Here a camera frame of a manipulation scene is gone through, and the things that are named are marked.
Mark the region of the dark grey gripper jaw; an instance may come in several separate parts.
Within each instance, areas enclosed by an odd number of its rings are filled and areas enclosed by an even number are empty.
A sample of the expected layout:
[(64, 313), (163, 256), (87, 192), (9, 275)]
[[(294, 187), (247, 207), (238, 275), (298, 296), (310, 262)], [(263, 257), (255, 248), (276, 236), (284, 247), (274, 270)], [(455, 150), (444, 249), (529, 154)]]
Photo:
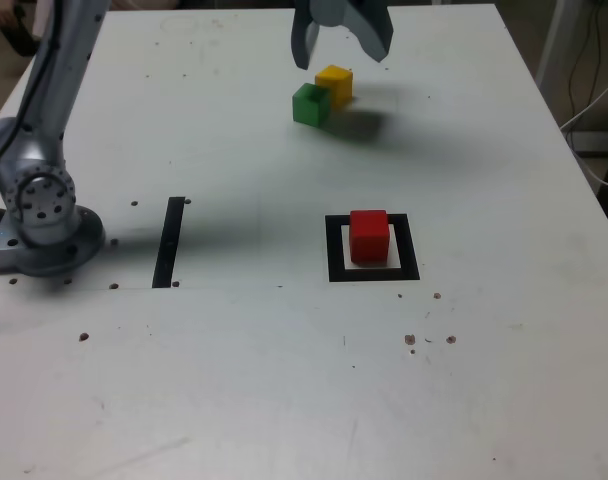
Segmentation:
[(319, 25), (313, 19), (309, 0), (294, 1), (294, 17), (291, 29), (291, 51), (296, 66), (307, 70), (319, 33)]

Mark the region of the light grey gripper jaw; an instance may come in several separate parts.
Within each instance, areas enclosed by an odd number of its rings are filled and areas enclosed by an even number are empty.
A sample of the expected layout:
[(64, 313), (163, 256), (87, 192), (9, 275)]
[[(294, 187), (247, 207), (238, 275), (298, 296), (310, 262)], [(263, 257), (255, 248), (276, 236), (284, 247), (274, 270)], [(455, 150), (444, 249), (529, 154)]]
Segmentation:
[(320, 26), (348, 29), (376, 62), (388, 56), (394, 28), (386, 1), (312, 0), (309, 11)]

